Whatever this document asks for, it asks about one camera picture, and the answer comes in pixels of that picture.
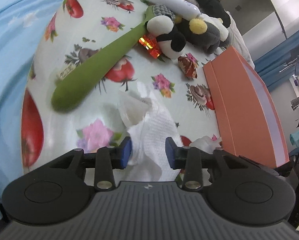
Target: blue bed sheet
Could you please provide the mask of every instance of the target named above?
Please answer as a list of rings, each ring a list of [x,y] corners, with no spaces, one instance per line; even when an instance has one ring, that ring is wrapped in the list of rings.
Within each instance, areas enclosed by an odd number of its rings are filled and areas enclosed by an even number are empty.
[[[20,120],[27,75],[62,1],[0,0],[0,202],[4,188],[22,175]]]

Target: blue curtain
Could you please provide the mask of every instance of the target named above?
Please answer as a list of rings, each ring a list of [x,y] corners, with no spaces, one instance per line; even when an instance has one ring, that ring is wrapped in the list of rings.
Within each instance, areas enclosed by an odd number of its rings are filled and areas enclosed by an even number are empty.
[[[290,50],[298,46],[299,31],[254,62],[255,71],[262,78],[269,92],[294,74],[293,67],[280,71],[285,68],[286,61],[291,57]]]

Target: white cylindrical bottle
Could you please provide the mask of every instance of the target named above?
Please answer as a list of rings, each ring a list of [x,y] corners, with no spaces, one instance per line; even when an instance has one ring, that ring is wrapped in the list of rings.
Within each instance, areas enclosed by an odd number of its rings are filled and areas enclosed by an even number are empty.
[[[185,0],[147,0],[158,5],[165,5],[174,13],[180,14],[184,19],[190,21],[196,18],[201,12],[198,7]]]

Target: yellow pom-pom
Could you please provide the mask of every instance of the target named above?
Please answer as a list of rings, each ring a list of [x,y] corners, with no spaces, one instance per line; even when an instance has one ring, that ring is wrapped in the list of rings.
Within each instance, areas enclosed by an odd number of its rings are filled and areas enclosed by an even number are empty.
[[[174,23],[175,23],[175,24],[179,24],[179,23],[181,23],[182,19],[183,19],[183,18],[181,17],[181,15],[176,14],[176,18],[175,18]]]
[[[207,31],[207,24],[201,19],[192,19],[189,21],[189,29],[194,34],[203,34]]]

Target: orange folder box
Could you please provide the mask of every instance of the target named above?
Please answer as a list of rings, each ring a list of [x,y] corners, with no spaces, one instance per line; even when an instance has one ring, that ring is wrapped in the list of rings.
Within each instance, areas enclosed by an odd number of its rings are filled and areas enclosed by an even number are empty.
[[[271,168],[288,162],[273,100],[247,61],[230,46],[203,70],[224,150]]]

